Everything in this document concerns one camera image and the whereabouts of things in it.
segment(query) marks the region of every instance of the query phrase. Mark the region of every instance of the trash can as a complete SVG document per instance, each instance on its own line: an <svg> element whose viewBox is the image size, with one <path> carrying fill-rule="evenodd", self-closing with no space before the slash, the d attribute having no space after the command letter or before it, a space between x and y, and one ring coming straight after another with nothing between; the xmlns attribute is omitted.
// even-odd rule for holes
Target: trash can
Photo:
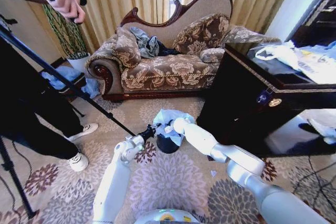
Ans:
<svg viewBox="0 0 336 224"><path fill-rule="evenodd" d="M170 137L164 137L162 134L157 135L156 144L160 151L166 154L174 153L180 148L170 139Z"/></svg>

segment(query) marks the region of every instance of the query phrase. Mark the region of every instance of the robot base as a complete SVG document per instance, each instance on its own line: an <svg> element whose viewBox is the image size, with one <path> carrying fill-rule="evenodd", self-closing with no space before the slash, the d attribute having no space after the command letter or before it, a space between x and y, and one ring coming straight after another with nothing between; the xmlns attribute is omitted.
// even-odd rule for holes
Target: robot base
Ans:
<svg viewBox="0 0 336 224"><path fill-rule="evenodd" d="M163 220L175 221L174 223L199 223L199 221L187 211L177 209L156 209L140 216L134 224L150 224Z"/></svg>

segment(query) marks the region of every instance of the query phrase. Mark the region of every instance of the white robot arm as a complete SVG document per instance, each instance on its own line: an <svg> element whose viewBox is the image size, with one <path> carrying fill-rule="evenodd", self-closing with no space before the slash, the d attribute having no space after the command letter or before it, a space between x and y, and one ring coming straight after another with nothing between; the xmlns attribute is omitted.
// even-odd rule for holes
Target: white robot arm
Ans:
<svg viewBox="0 0 336 224"><path fill-rule="evenodd" d="M175 119L167 130L185 135L190 144L215 161L228 162L228 176L253 193L257 207L268 224L328 223L294 194L266 184L260 178L265 165L260 158L238 146L219 144L209 132L188 119ZM93 203L93 223L114 222L127 193L130 179L128 162L134 159L146 139L154 136L154 133L155 127L149 125L145 132L127 138L115 147L112 162L107 167Z"/></svg>

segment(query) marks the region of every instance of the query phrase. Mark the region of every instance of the floral carpet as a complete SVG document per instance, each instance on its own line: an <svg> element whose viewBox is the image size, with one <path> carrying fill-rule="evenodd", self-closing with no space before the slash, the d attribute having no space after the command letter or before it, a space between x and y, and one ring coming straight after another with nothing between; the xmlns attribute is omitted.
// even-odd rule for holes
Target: floral carpet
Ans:
<svg viewBox="0 0 336 224"><path fill-rule="evenodd" d="M135 133L145 130L161 108L177 109L197 117L203 106L201 98L122 103L96 100ZM81 118L83 124L100 125L97 131L75 142L88 156L89 166L76 173L67 161L42 156L16 144L17 150L31 163L30 175L26 160L14 150L11 141L5 140L27 197L38 214L28 221L8 172L1 169L0 175L8 183L15 205L0 182L0 224L92 222L92 203L100 180L112 159L114 146L127 134L85 101L76 99L73 105L86 115ZM265 162L262 176L265 181L295 193L320 215L336 223L336 155L267 158ZM134 223L137 217L156 208L184 209L202 223L265 223L252 194L227 177L226 165L208 161L186 141L177 152L164 154L158 150L155 139L150 139L145 150L135 157L131 170L124 207L115 223Z"/></svg>

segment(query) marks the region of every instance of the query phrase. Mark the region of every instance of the wooden table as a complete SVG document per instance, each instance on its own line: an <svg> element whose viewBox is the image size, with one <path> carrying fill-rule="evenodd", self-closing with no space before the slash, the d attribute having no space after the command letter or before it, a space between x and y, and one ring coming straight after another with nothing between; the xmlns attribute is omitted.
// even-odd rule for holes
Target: wooden table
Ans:
<svg viewBox="0 0 336 224"><path fill-rule="evenodd" d="M305 109L336 108L336 84L316 84L297 72L272 74L255 62L249 51L255 46L226 44L197 123L222 144L238 145L259 157L278 156L265 138ZM282 155L335 152L322 138L311 144L309 150Z"/></svg>

